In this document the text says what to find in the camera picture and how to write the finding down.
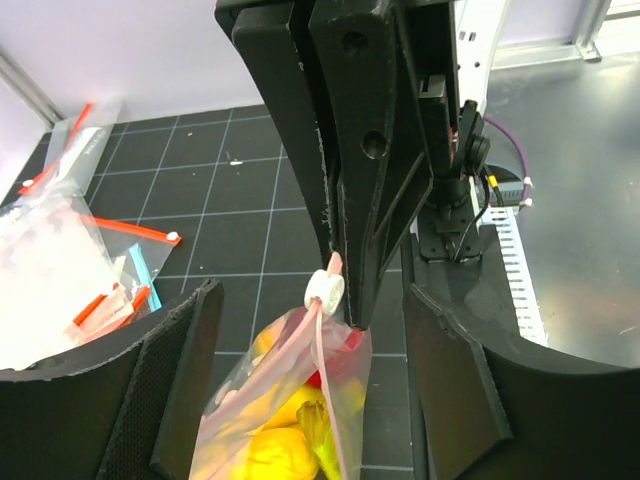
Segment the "red apple front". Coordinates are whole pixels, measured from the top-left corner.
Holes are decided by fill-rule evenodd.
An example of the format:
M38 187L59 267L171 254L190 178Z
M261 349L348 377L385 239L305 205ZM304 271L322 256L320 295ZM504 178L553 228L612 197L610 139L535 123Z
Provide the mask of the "red apple front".
M329 377L341 375L348 366L351 354L359 347L364 337L364 331L353 330L337 350L326 360L326 370Z

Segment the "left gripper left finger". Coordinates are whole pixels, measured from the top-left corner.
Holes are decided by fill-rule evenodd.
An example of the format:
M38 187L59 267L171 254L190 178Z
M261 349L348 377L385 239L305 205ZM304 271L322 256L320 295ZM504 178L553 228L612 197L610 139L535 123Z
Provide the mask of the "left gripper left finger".
M223 286L1 372L4 479L186 479L209 398Z

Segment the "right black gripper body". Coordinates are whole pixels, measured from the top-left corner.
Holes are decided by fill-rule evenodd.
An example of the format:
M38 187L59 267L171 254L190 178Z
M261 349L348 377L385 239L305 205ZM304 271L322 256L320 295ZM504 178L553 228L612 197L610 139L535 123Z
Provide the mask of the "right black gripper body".
M231 43L233 2L220 1L214 10L215 20ZM459 93L453 5L449 1L402 2L432 178L455 177L459 171L453 144L459 128Z

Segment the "clear pink-dotted zip bag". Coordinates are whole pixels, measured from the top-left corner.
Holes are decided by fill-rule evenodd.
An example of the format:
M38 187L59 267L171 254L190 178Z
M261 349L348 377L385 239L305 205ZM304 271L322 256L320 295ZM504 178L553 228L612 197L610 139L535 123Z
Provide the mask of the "clear pink-dotted zip bag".
M303 306L265 327L222 382L190 478L360 478L372 341L343 319L342 270L331 254Z

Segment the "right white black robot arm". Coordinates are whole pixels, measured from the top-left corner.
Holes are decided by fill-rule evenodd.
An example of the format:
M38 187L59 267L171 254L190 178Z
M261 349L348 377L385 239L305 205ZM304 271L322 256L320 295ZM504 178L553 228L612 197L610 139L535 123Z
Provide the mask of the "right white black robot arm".
M382 277L417 217L427 259L479 252L472 177L489 139L463 96L451 1L220 1L288 155L323 259L342 256L344 321L365 330Z

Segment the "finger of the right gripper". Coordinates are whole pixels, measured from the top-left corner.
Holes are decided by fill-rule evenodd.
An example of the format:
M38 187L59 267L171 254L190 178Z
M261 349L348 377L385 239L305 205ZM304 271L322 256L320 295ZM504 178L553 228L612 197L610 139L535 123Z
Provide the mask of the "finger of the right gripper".
M361 330L432 183L405 12L402 1L320 1L309 23L339 150L345 319Z
M339 154L333 109L309 22L314 1L234 1L230 39L278 130L322 262L337 247Z

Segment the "yellow banana bunch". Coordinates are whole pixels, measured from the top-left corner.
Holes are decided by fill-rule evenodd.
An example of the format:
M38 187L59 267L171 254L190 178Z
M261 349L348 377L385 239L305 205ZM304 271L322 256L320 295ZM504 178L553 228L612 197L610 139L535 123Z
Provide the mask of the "yellow banana bunch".
M303 384L286 374L243 410L262 422L243 431L243 446L223 468L231 479L327 479L361 477L363 426L372 342L364 331L345 371L329 377L326 360L353 330L322 327L324 365Z

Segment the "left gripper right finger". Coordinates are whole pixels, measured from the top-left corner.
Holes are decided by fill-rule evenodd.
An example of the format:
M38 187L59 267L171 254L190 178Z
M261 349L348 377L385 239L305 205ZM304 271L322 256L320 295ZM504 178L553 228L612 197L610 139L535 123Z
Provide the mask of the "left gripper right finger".
M417 287L406 332L439 479L635 479L639 372L533 343Z

